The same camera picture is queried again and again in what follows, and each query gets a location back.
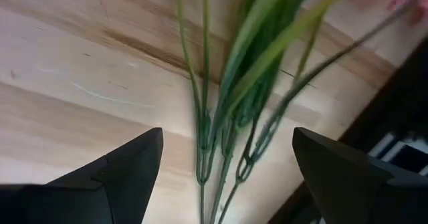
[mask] green leaf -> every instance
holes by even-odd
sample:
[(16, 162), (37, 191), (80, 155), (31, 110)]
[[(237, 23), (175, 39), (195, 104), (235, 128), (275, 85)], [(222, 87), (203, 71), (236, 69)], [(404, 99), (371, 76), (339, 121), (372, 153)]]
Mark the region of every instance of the green leaf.
[(225, 66), (225, 72), (220, 85), (219, 107), (228, 93), (233, 77), (251, 44), (251, 41), (259, 31), (265, 17), (274, 8), (279, 0), (255, 0), (248, 16), (242, 23), (239, 33), (235, 39), (232, 50)]
[(203, 0), (203, 85), (202, 85), (202, 114), (207, 111), (209, 88), (209, 0)]
[(235, 37), (236, 37), (236, 31), (239, 30), (239, 28), (242, 26), (242, 23), (244, 22), (245, 18), (248, 15), (249, 10), (251, 9), (251, 6), (253, 5), (255, 0), (241, 0), (239, 3), (239, 12), (238, 12), (238, 18), (237, 23), (235, 26)]
[(183, 19), (183, 0), (177, 0), (177, 15), (179, 18), (181, 45), (183, 47), (183, 53), (185, 56), (185, 61), (186, 61), (187, 67), (189, 68), (190, 79), (192, 82), (193, 99), (195, 101), (195, 109), (196, 109), (196, 121), (197, 121), (197, 123), (199, 123), (201, 121), (201, 116), (202, 116), (201, 101), (199, 99), (198, 85), (197, 85), (196, 79), (195, 79), (196, 74), (195, 74), (195, 71), (193, 69), (193, 65), (191, 64), (190, 58), (189, 58), (189, 52), (187, 51), (185, 21)]
[(295, 20), (288, 28), (269, 45), (269, 47), (259, 56), (251, 69), (240, 79), (232, 91), (231, 99), (227, 105), (227, 116), (239, 104), (255, 81), (269, 68), (273, 60), (280, 55), (291, 43), (291, 41), (302, 34), (315, 20), (336, 0), (321, 0), (319, 4), (307, 10), (303, 16)]

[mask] grass blade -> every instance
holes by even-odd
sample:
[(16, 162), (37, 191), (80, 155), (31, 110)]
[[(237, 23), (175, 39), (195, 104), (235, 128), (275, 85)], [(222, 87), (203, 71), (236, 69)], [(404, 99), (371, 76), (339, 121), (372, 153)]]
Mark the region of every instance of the grass blade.
[[(258, 0), (246, 1), (248, 2), (246, 3), (245, 7), (249, 8), (249, 6), (251, 5), (256, 5)], [(303, 0), (277, 0), (277, 2), (272, 7), (270, 13), (264, 15), (264, 19), (258, 19), (258, 21), (260, 21), (261, 23), (261, 26), (259, 27), (259, 31), (253, 37), (252, 42), (247, 47), (246, 52), (243, 52), (242, 56), (240, 56), (240, 58), (242, 58), (242, 63), (235, 64), (235, 69), (233, 70), (233, 72), (229, 72), (229, 70), (227, 70), (223, 75), (219, 97), (220, 100), (218, 101), (217, 109), (213, 120), (213, 129), (211, 131), (209, 139), (210, 142), (213, 142), (212, 139), (214, 138), (215, 133), (218, 132), (217, 129), (221, 128), (223, 124), (226, 111), (226, 106), (224, 105), (224, 103), (226, 102), (226, 99), (230, 98), (231, 90), (233, 89), (234, 85), (236, 85), (239, 79), (242, 78), (242, 76), (253, 65), (255, 60), (257, 60), (259, 55), (263, 53), (265, 49), (270, 45), (270, 43), (278, 36), (281, 30), (283, 30), (285, 27), (289, 26), (291, 22), (293, 22), (302, 2)]]
[(278, 1), (279, 0), (255, 0), (251, 9), (249, 10), (248, 16), (245, 18), (245, 21), (240, 27), (239, 33), (237, 34), (229, 55), (229, 59), (225, 66), (225, 71), (220, 86), (220, 108), (222, 107), (221, 105), (233, 81), (233, 76), (242, 62), (242, 59), (244, 58), (251, 41), (257, 34), (265, 17), (270, 13)]
[(185, 33), (185, 21), (183, 17), (183, 0), (177, 0), (177, 15), (179, 19), (179, 28), (180, 28), (180, 37), (181, 37), (181, 45), (183, 47), (183, 53), (185, 56), (185, 61), (187, 64), (187, 67), (189, 68), (189, 74), (190, 79), (192, 83), (192, 89), (193, 89), (193, 100), (195, 101), (195, 109), (196, 109), (196, 123), (198, 126), (198, 123), (201, 121), (201, 101), (199, 99), (199, 91), (198, 91), (198, 85), (196, 83), (195, 79), (195, 71), (193, 69), (193, 65), (190, 62), (189, 58), (189, 52), (187, 50), (187, 42), (186, 42), (186, 33)]
[(291, 41), (303, 33), (331, 4), (336, 0), (321, 0), (319, 4), (309, 9), (303, 16), (295, 20), (288, 28), (269, 45), (269, 47), (258, 57), (251, 69), (240, 79), (232, 91), (231, 99), (227, 105), (227, 111), (223, 114), (228, 116), (232, 113), (240, 100), (247, 94), (255, 81), (269, 68), (273, 60), (280, 55), (291, 43)]
[(202, 85), (202, 115), (208, 114), (209, 87), (209, 0), (203, 0), (203, 85)]

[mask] artificial plant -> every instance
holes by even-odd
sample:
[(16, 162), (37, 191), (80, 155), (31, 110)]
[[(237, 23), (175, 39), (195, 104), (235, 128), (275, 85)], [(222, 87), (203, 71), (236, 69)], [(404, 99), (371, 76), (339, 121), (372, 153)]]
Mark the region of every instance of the artificial plant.
[[(414, 0), (376, 26), (362, 38), (332, 56), (316, 68), (302, 75), (316, 35), (328, 7), (337, 0), (320, 0), (299, 15), (303, 0), (243, 0), (238, 28), (229, 58), (225, 63), (219, 87), (219, 98), (214, 113), (208, 109), (209, 87), (209, 4), (203, 0), (203, 70), (202, 94), (191, 63), (185, 41), (185, 20), (182, 0), (177, 0), (177, 13), (185, 61), (189, 68), (195, 103), (197, 166), (196, 178), (200, 185), (200, 223), (204, 223), (205, 183), (211, 175), (215, 149), (219, 144), (223, 155), (221, 175), (215, 195), (210, 224), (214, 224), (227, 172), (237, 144), (237, 136), (250, 128), (245, 149), (236, 170), (235, 185), (229, 194), (219, 223), (225, 217), (231, 200), (241, 183), (245, 182), (256, 162), (261, 158), (275, 134), (288, 104), (319, 73), (336, 60), (368, 40), (402, 14)], [(300, 60), (291, 89), (284, 94), (278, 106), (256, 138), (255, 130), (261, 111), (272, 92), (282, 60), (282, 54), (297, 37), (310, 31), (310, 40)]]

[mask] wooden surface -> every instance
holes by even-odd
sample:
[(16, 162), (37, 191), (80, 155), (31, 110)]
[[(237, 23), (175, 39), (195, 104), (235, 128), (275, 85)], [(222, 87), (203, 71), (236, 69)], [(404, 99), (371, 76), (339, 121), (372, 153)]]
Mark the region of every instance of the wooden surface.
[[(386, 10), (387, 1), (381, 1), (374, 9), (359, 11), (343, 0), (340, 7), (333, 8), (328, 14), (328, 23), (323, 25), (316, 46), (324, 55), (330, 56), (352, 43), (353, 39), (389, 14)], [(210, 2), (211, 79), (218, 82), (233, 36), (233, 22), (239, 0)], [(308, 0), (305, 7), (310, 7), (314, 2), (316, 0)], [(139, 58), (151, 58), (156, 64), (167, 62), (185, 68), (175, 17), (175, 0), (0, 0), (0, 4), (110, 48)], [(195, 63), (201, 63), (201, 0), (185, 0), (185, 11), (192, 58)], [(351, 25), (351, 19), (359, 25)], [(402, 32), (403, 28), (389, 29), (388, 33), (382, 34), (367, 44), (368, 47), (352, 53), (339, 64), (379, 88), (396, 68), (391, 62), (395, 65), (401, 63), (403, 56), (409, 54), (422, 33), (426, 32), (424, 24), (420, 26), (417, 31), (411, 31), (411, 35), (395, 34)], [(399, 44), (399, 47), (394, 45), (400, 42), (406, 44)], [(399, 49), (399, 54), (397, 50), (391, 51), (391, 48)]]
[[(189, 41), (197, 59), (200, 4), (186, 1)], [(233, 11), (224, 9), (236, 1), (212, 0), (218, 3), (212, 10), (214, 82), (232, 34)], [(160, 126), (165, 149), (144, 223), (198, 223), (193, 102), (173, 3), (0, 0), (2, 183), (46, 183)], [(354, 36), (332, 26), (323, 26), (309, 68), (352, 41)], [(296, 41), (294, 53), (285, 55), (263, 120), (290, 88), (303, 47), (303, 41)], [(302, 181), (291, 148), (294, 127), (338, 138), (394, 72), (386, 59), (368, 45), (311, 82), (238, 191), (226, 223), (264, 223), (276, 212)], [(212, 91), (212, 104), (215, 99)], [(239, 140), (236, 155), (242, 144)], [(208, 189), (215, 180), (213, 175)]]

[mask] black object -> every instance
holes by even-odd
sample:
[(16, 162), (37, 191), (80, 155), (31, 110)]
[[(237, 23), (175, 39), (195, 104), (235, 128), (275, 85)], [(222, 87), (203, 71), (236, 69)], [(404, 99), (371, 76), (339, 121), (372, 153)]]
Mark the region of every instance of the black object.
[(162, 150), (153, 128), (46, 185), (0, 185), (0, 222), (141, 224)]
[(428, 165), (428, 154), (406, 145), (389, 163), (405, 170), (419, 173)]
[(328, 224), (428, 223), (428, 178), (296, 128), (293, 149)]

